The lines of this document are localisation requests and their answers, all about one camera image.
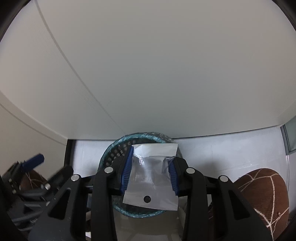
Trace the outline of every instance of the white floor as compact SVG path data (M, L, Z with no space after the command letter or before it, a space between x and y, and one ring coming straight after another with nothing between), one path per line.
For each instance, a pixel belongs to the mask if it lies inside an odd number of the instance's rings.
M179 144L180 151L188 165L206 176L226 175L235 181L252 170L271 168L282 176L287 187L296 183L296 178L292 175L294 172L289 169L279 127L216 136L181 138L175 141ZM112 142L77 141L73 155L74 173L78 173L82 177L95 174L102 154ZM295 166L296 162L291 163L292 158L296 161L296 154L290 157L290 164ZM296 206L296 192L289 190L289 198L290 210L293 210ZM151 232L144 234L142 226L135 225L137 222L144 221L134 220L116 213L116 229L118 235L120 234L118 240L139 240L139 235L142 240L156 240L155 236L151 236L155 235L152 224L158 223L158 219L162 218L153 217L152 219L151 224L149 221L145 224L147 230L151 230ZM175 222L168 222L165 225L166 230L171 230L171 232L159 234L159 240L175 240L178 234L176 225L179 221L176 218L173 220Z

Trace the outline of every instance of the white ceiling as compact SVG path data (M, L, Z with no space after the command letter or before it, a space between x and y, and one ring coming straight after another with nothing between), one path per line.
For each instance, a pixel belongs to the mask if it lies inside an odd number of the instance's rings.
M272 0L36 3L0 44L0 90L67 138L212 135L296 115L296 32Z

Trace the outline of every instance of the clear plastic bag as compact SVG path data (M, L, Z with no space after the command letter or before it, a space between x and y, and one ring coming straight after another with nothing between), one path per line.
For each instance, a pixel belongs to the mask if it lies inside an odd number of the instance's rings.
M134 145L133 163L123 203L161 210L178 209L168 166L178 144Z

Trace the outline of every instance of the blue handle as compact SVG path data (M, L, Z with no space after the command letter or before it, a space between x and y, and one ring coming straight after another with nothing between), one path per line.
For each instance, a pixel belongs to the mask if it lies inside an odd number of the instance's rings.
M23 170L23 172L29 172L43 162L44 162L44 156L39 153L36 156L33 156L32 158L23 162L22 163L22 170Z

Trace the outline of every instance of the metal screw head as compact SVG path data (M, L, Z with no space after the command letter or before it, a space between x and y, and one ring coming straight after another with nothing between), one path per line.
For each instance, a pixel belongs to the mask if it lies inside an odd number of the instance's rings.
M71 176L71 180L72 181L77 181L79 179L79 175L78 174L74 174L73 176Z
M193 174L193 173L195 173L195 170L193 168L189 167L189 168L186 169L186 172L188 174Z
M104 172L105 172L105 173L111 173L111 172L113 172L113 167L106 167L106 168L104 169Z
M227 176L221 176L220 177L220 180L222 181L222 182L228 182L228 177Z
M50 189L50 184L47 183L47 184L44 185L44 187L45 187L45 189L49 190Z

